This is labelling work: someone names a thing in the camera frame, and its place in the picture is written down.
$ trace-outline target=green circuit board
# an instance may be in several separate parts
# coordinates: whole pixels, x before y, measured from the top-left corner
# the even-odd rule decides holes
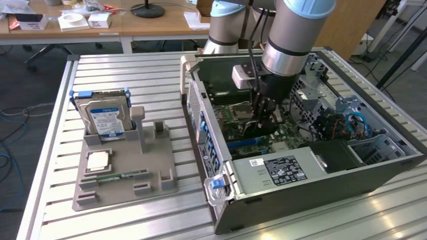
[[[228,147],[234,160],[296,149],[300,144],[306,143],[298,125],[280,109],[276,110],[275,117],[282,124],[271,133],[260,133],[251,137],[246,136],[246,128],[254,127],[248,102],[214,106],[214,111],[227,144],[246,143],[256,139],[256,144]]]

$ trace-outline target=gray carpet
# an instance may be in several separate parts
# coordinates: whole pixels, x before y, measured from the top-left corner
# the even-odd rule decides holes
[[[371,26],[368,33],[375,36],[380,31],[387,19],[376,20]],[[388,40],[391,34],[399,29],[399,24],[392,26],[387,36],[384,37],[380,45]],[[387,61],[382,61],[374,70],[374,74],[380,78],[391,65],[404,52],[408,45],[416,38],[418,33],[412,31],[408,36],[402,41],[402,44],[396,48],[395,52],[387,54]],[[135,46],[135,52],[147,52],[148,50],[159,50],[162,42],[138,42]],[[88,54],[120,54],[122,46],[119,43],[103,43],[104,48],[96,49],[94,43],[83,44],[70,44],[67,47],[75,54],[88,55]],[[28,107],[35,106],[41,103],[49,103],[55,101],[58,89],[60,86],[63,69],[66,66],[67,56],[60,50],[53,50],[49,52],[35,65],[37,66],[37,73],[29,73],[25,69],[24,61],[31,57],[31,55],[41,49],[43,46],[33,45],[33,51],[25,52],[21,46],[16,45],[11,52],[0,56],[0,109],[9,107]],[[167,41],[166,51],[180,51],[182,41]],[[184,44],[186,50],[192,50],[194,46],[191,42]],[[403,65],[402,69],[411,63],[427,50],[427,42],[419,47],[414,56],[408,59],[407,63]],[[376,61],[366,63],[366,65],[372,68]],[[368,70],[362,64],[354,64],[354,67],[367,74]],[[420,67],[419,72],[412,72],[408,70],[396,82],[388,88],[396,103],[407,111],[407,113],[418,120],[418,122],[427,127],[427,114],[424,111],[424,102],[427,100],[427,69],[426,65]],[[375,83],[374,77],[370,75],[368,79]],[[45,113],[52,110],[52,107],[44,107],[35,110],[31,114]],[[39,155],[43,147],[43,141],[45,137],[45,132],[48,129],[51,116],[31,117],[28,120],[28,131],[16,143],[9,146],[12,155],[20,167],[20,173],[23,176],[23,197],[11,206],[17,212],[0,212],[0,240],[9,240],[16,238],[21,216],[23,213],[19,212],[24,209],[28,192],[31,189],[33,174],[36,171]],[[16,121],[23,121],[24,116],[11,117]],[[4,137],[15,128],[16,123],[9,123],[0,121],[0,137]],[[11,137],[9,140],[19,137],[21,131]],[[5,169],[0,169],[0,176],[5,174]],[[20,191],[19,188],[19,178],[16,172],[12,171],[9,177],[4,182],[0,183],[0,208],[7,204],[9,200],[13,199]]]

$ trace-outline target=blue cable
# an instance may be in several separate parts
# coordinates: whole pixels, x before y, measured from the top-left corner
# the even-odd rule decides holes
[[[348,120],[350,116],[358,116],[362,119],[363,125],[366,127],[366,133],[370,136],[371,135],[371,129],[370,129],[370,125],[368,125],[368,121],[366,119],[366,116],[363,116],[363,114],[360,112],[355,112],[355,111],[346,115],[346,124],[347,124],[347,128],[348,128],[351,133],[354,133],[355,131],[354,131],[351,125],[350,125],[350,120]]]
[[[15,170],[16,170],[16,174],[17,174],[17,179],[19,179],[19,194],[15,196],[15,198],[0,208],[0,212],[7,209],[9,206],[12,206],[17,200],[20,199],[20,197],[23,196],[23,192],[24,192],[24,185],[23,185],[23,177],[21,177],[21,172],[20,172],[20,168],[19,165],[16,164],[16,161],[13,160],[13,158],[7,155],[7,154],[1,154],[0,156],[7,157],[11,160],[11,163],[13,164]]]
[[[27,123],[23,122],[23,121],[13,121],[13,120],[7,119],[7,118],[3,117],[3,116],[0,116],[0,119],[3,119],[4,121],[7,121],[7,122],[9,122],[9,123],[16,123],[16,124],[24,125],[24,131],[21,132],[21,135],[20,135],[13,141],[11,141],[9,143],[0,145],[0,147],[3,147],[3,146],[9,146],[9,145],[13,144],[17,140],[20,140],[20,138],[21,138],[21,137],[25,135],[25,133],[27,133],[28,125],[27,125]]]

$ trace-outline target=barcode label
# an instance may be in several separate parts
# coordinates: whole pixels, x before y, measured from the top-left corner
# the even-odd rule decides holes
[[[262,159],[262,158],[252,159],[252,160],[250,160],[248,162],[251,163],[251,166],[252,166],[252,167],[256,167],[256,166],[259,166],[259,165],[264,165],[264,159]]]

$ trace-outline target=aluminum workbench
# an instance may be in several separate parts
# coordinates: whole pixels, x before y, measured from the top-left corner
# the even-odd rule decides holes
[[[343,59],[323,51],[402,125],[427,144],[426,129]],[[44,140],[17,239],[427,239],[427,164],[398,175],[370,194],[324,205],[224,235],[214,234],[182,110],[180,56],[164,52],[71,56]],[[128,87],[146,122],[163,116],[171,129],[179,191],[84,211],[72,210],[84,124],[70,90]],[[346,95],[346,86],[335,86]]]

